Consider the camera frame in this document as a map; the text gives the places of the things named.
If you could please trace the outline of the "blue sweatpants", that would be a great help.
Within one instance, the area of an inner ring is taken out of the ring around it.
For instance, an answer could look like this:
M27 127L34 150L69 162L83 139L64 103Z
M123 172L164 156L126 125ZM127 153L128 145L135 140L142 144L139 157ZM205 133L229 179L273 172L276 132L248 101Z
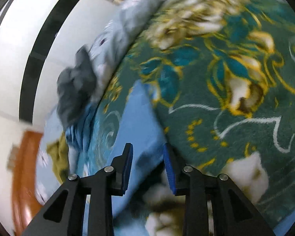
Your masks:
M115 235L148 235L145 228L148 193L165 190L162 178L162 148L166 139L154 114L148 88L137 80L122 102L124 110L100 117L93 104L85 107L80 118L65 130L70 147L79 151L76 173L94 175L120 155L126 143L133 145L133 163L128 189L123 197L112 198Z

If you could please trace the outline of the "orange wooden headboard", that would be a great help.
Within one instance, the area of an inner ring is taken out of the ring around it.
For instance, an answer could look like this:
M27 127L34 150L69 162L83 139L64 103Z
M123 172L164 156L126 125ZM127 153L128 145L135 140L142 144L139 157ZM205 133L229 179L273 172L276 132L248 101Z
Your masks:
M42 134L25 131L13 168L11 206L15 235L21 235L42 205L36 199L36 160Z

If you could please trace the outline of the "olive green knit garment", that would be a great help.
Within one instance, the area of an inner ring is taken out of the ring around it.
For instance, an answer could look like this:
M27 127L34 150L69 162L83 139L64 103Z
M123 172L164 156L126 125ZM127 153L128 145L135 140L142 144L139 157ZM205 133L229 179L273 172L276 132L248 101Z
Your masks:
M52 159L52 170L57 180L62 184L66 181L69 172L69 146L64 132L52 143L47 144L46 151Z

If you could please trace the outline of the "light blue daisy duvet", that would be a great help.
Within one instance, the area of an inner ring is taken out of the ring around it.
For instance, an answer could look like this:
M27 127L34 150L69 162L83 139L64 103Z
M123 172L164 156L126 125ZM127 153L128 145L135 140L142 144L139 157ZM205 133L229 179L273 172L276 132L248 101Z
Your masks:
M113 79L113 73L130 45L164 1L124 0L116 16L95 39L91 48L86 47L93 72L97 77L95 90L92 92L87 105L93 104L99 108L100 117L106 115L102 114L103 106L100 105L104 95L115 92L114 87L117 85L117 81ZM56 107L47 119L36 161L36 199L40 204L45 204L61 185L53 173L52 159L46 148L47 144L57 140L63 132L65 135L66 129L58 117ZM76 173L79 154L79 151L69 146L69 173Z

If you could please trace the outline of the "grey crumpled garment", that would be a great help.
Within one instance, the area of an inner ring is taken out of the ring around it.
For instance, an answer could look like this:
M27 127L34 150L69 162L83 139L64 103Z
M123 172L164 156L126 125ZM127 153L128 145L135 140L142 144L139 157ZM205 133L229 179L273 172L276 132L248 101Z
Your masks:
M88 51L82 46L76 53L76 65L65 68L57 80L57 114L64 128L78 120L95 90L96 81Z

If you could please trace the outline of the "teal floral bed blanket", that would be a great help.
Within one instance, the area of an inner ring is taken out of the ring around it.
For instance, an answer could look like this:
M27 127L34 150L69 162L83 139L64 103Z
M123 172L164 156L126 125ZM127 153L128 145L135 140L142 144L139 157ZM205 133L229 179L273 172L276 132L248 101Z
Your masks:
M245 192L278 235L295 211L295 12L285 0L167 0L113 76L86 173L104 166L131 84L148 88L167 138L212 175L260 154Z

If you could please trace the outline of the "white black wardrobe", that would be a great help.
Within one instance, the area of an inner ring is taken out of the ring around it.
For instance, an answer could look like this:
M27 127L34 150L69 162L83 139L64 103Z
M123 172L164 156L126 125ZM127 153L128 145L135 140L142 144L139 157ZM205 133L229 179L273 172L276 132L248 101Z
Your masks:
M59 74L116 9L109 0L8 0L0 12L0 115L43 128Z

